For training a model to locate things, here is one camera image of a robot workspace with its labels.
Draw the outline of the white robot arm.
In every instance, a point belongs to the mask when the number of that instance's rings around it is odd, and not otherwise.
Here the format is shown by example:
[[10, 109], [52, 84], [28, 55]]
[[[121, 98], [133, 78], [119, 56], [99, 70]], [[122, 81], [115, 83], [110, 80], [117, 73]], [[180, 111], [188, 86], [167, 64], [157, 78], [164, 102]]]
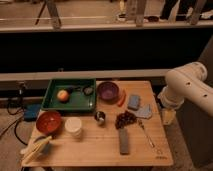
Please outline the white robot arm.
[[173, 68], [165, 74], [166, 85], [157, 98], [162, 104], [162, 121], [170, 125], [176, 111], [189, 100], [213, 117], [213, 88], [204, 83], [207, 69], [201, 62]]

